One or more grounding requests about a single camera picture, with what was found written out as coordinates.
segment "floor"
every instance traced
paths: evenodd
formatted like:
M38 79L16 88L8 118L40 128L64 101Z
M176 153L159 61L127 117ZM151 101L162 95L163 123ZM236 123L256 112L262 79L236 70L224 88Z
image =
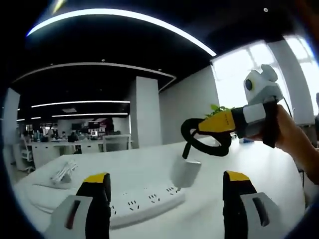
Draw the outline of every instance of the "floor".
M25 176L28 175L26 172L19 171L19 170L16 168L16 165L15 165L15 164L13 164L13 165L11 165L11 166L12 166L12 171L13 171L15 183L19 182L22 178L24 178Z

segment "handle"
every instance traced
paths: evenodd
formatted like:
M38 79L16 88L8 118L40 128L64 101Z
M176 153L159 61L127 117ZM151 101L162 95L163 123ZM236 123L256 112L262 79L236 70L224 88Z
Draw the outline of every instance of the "handle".
M264 127L261 131L263 136L263 143L271 148L274 148L280 133L279 125L277 122L277 102L274 101L265 103L263 104L263 106L266 112Z

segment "bright window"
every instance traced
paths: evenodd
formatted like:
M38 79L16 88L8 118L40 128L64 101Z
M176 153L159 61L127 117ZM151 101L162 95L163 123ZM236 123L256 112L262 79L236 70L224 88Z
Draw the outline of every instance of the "bright window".
M318 115L316 97L317 93L319 93L319 67L314 54L306 40L300 36L285 36L285 40L303 70L313 105L314 115L316 116Z
M283 74L271 50L264 41L253 43L220 56L212 61L219 104L228 108L242 107L247 104L244 79L251 70L261 72L262 64L271 65L278 75L280 86L289 107L290 97ZM284 101L279 104L288 110Z

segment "white desk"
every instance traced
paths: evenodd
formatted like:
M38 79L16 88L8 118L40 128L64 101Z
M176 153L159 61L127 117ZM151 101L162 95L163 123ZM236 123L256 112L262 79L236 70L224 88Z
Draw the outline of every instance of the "white desk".
M157 185L167 181L176 157L181 157L185 142L116 152L64 155L34 171L15 186L22 209L35 227L43 232L50 214L30 204L25 188L41 177L49 177L65 161L75 159L78 168L73 182L80 185L89 175L109 172L112 194L132 190L137 185ZM232 170L246 174L258 192L265 192L280 208L286 230L303 216L305 199L301 178L292 158L279 149L261 142L240 145L232 142L225 157L214 157L192 148L190 158L202 162L194 185L186 191L186 201L176 209L149 221L110 231L110 237L139 239L224 238L222 182L223 172ZM39 197L50 197L39 194Z
M68 142L67 140L53 141L53 142L31 142L28 146L32 147L32 156L35 168L38 169L44 164L60 157L58 147L70 147L80 145L82 148L94 147L103 145L103 140L81 140L76 142Z

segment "wall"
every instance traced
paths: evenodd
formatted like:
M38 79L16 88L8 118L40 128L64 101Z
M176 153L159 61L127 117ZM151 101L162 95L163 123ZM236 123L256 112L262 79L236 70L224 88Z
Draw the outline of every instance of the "wall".
M72 124L73 123L85 123L91 119L59 119L58 120L58 134L62 135L64 131L66 135L70 135L72 132Z
M136 77L139 147L162 145L158 81Z
M180 126L189 118L203 118L210 104L219 105L210 66L194 73L159 94L163 144L184 141Z
M114 131L120 131L121 134L130 133L129 117L126 118L113 118Z
M284 75L292 108L295 108L294 121L299 125L314 124L315 118L308 85L296 56L285 40L270 42L268 46Z

